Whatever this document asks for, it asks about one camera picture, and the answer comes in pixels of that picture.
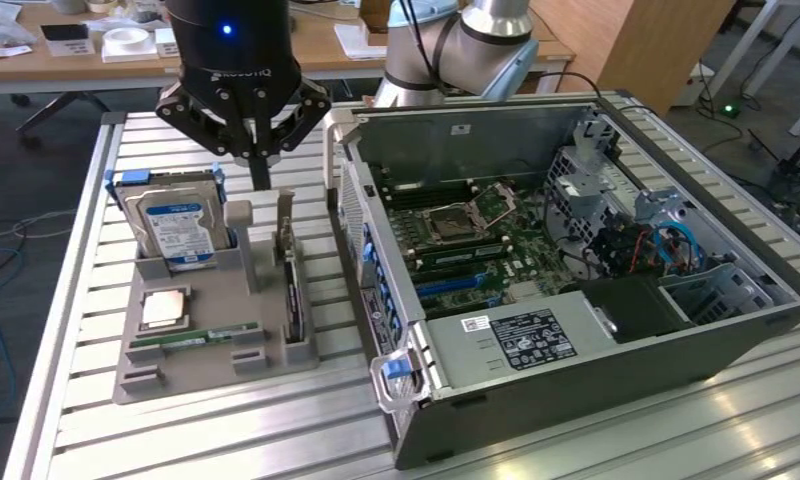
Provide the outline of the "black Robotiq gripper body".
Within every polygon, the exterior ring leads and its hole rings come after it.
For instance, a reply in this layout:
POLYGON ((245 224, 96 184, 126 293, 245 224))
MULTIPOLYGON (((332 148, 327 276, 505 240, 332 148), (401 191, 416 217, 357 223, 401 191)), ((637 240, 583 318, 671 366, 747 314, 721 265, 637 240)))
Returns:
POLYGON ((200 100, 226 86, 237 96, 260 153, 260 91, 277 114, 298 95, 285 1, 168 1, 180 53, 180 83, 200 100))

